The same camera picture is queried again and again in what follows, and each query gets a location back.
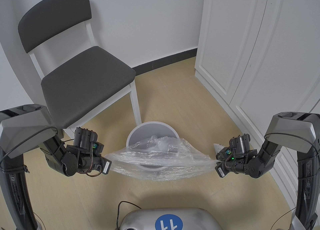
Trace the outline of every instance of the blue circular sticker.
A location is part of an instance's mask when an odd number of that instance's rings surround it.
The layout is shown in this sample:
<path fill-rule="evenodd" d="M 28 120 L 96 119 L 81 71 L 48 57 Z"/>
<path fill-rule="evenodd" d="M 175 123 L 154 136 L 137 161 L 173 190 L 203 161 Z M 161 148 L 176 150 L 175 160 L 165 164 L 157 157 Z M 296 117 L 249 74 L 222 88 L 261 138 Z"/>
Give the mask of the blue circular sticker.
<path fill-rule="evenodd" d="M 182 220 L 173 214 L 160 216 L 155 222 L 155 230 L 182 230 Z"/>

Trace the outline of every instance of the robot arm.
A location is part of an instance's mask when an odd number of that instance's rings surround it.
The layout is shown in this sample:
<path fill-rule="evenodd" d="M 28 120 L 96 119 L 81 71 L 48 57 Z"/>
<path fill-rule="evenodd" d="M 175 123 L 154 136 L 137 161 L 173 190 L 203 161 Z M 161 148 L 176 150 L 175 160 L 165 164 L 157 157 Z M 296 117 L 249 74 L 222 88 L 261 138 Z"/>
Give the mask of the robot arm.
<path fill-rule="evenodd" d="M 273 167 L 282 146 L 296 150 L 298 198 L 290 230 L 311 230 L 317 220 L 315 211 L 320 188 L 319 138 L 320 115 L 282 112 L 273 116 L 259 153 L 250 150 L 248 134 L 239 135 L 217 154 L 221 162 L 216 171 L 222 178 L 229 172 L 258 178 Z"/>
<path fill-rule="evenodd" d="M 46 107 L 33 104 L 0 111 L 0 185 L 18 230 L 41 229 L 30 203 L 23 153 L 39 146 L 48 165 L 65 176 L 108 174 L 111 161 L 101 156 L 104 145 L 97 138 L 97 133 L 77 128 L 74 145 L 65 147 Z M 92 170 L 99 173 L 89 175 Z"/>

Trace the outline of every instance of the gray cushion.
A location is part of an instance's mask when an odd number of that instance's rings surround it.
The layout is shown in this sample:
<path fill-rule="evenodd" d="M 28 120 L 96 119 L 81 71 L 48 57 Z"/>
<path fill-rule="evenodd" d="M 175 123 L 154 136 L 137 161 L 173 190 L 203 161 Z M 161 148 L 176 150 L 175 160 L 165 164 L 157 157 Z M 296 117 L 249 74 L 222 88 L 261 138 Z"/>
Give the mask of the gray cushion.
<path fill-rule="evenodd" d="M 22 17 L 18 32 L 28 53 L 51 37 L 90 19 L 89 0 L 42 0 Z"/>
<path fill-rule="evenodd" d="M 136 72 L 98 46 L 62 64 L 41 82 L 48 110 L 65 129 L 130 84 Z"/>

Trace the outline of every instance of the chair frame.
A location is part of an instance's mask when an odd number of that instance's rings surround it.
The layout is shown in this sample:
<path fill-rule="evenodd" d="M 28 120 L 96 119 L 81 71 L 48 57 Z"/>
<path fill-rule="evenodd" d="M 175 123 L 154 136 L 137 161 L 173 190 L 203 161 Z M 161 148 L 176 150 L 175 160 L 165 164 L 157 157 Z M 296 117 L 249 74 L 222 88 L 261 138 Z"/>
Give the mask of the chair frame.
<path fill-rule="evenodd" d="M 94 33 L 92 32 L 90 20 L 86 20 L 86 21 L 84 21 L 84 23 L 85 23 L 85 26 L 87 29 L 87 35 L 89 37 L 91 47 L 93 47 L 96 45 L 96 42 L 94 39 Z M 33 50 L 31 50 L 28 54 L 29 54 L 41 80 L 42 80 L 45 75 L 43 74 L 43 71 L 38 63 L 38 60 L 35 57 Z M 68 128 L 63 129 L 63 130 L 66 132 L 66 134 L 71 139 L 73 139 L 75 137 L 74 132 L 77 127 L 84 125 L 86 122 L 91 120 L 97 114 L 102 112 L 104 109 L 106 109 L 107 107 L 109 107 L 110 105 L 112 105 L 113 103 L 115 103 L 117 100 L 119 100 L 120 98 L 122 98 L 123 96 L 125 96 L 128 93 L 130 93 L 130 99 L 131 99 L 134 119 L 135 119 L 135 122 L 138 126 L 139 124 L 142 123 L 142 121 L 141 121 L 141 115 L 140 115 L 140 109 L 139 109 L 139 103 L 138 103 L 136 84 L 135 84 L 135 81 L 133 81 L 132 83 L 128 84 L 126 87 L 124 87 L 123 89 L 118 91 L 116 94 L 111 96 L 109 99 L 107 99 L 106 101 L 104 101 L 101 104 L 99 104 L 98 106 L 96 106 L 94 109 L 92 109 L 90 112 L 88 112 L 82 118 L 80 118 L 78 121 L 71 124 Z"/>

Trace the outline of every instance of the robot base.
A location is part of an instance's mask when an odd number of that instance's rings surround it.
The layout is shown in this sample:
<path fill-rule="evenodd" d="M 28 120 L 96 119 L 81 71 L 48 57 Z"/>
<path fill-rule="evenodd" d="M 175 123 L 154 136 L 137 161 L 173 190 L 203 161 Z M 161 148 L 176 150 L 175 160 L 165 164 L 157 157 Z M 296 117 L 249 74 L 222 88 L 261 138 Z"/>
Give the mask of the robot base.
<path fill-rule="evenodd" d="M 130 212 L 120 230 L 222 230 L 206 210 L 199 208 L 142 209 Z"/>

